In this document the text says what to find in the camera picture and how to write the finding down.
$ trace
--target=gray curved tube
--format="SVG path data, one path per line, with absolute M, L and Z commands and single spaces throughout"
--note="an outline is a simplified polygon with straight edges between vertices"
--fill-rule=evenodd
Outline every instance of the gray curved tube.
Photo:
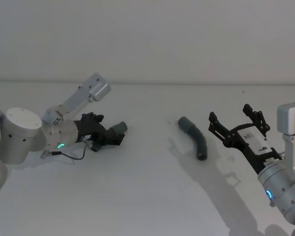
M 123 134 L 127 130 L 128 130 L 128 127 L 127 127 L 126 123 L 122 121 L 122 122 L 120 122 L 118 124 L 115 124 L 114 126 L 110 127 L 107 130 L 107 133 L 108 134 L 118 135 L 118 134 Z
M 207 141 L 201 131 L 187 117 L 178 120 L 179 127 L 188 134 L 197 144 L 197 158 L 201 161 L 207 159 Z

